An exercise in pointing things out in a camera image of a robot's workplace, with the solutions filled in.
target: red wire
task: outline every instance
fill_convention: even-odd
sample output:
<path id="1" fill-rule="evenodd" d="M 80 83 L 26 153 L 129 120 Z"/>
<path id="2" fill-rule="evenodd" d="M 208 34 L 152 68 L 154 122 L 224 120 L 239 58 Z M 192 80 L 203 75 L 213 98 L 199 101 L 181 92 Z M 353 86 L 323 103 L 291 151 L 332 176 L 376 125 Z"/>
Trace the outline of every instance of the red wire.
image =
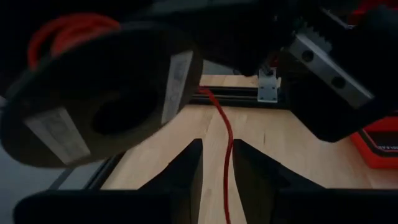
<path id="1" fill-rule="evenodd" d="M 224 194 L 224 213 L 225 213 L 225 221 L 226 224 L 231 224 L 231 218 L 229 216 L 229 204 L 228 204 L 228 170 L 229 170 L 229 158 L 231 157 L 232 147 L 233 147 L 233 133 L 232 127 L 229 123 L 228 118 L 226 117 L 220 103 L 215 98 L 214 94 L 205 88 L 199 87 L 199 93 L 207 94 L 209 96 L 210 101 L 216 106 L 218 112 L 224 120 L 227 132 L 228 132 L 228 145 L 226 147 L 226 154 L 224 160 L 224 176 L 223 176 L 223 194 Z"/>
<path id="2" fill-rule="evenodd" d="M 120 24 L 117 21 L 95 13 L 76 13 L 54 19 L 42 26 L 32 36 L 27 51 L 29 67 L 34 69 L 37 66 L 39 61 L 39 51 L 42 44 L 54 33 L 55 37 L 51 46 L 51 53 L 53 56 L 56 56 L 70 47 L 97 37 L 105 32 L 119 28 Z M 215 98 L 213 93 L 210 90 L 202 87 L 199 87 L 198 91 L 199 93 L 208 95 L 210 101 L 216 106 L 218 112 L 224 120 L 226 129 L 228 131 L 228 145 L 224 160 L 223 195 L 225 220 L 227 224 L 231 224 L 228 205 L 228 169 L 229 158 L 231 157 L 233 147 L 232 127 L 220 103 Z"/>

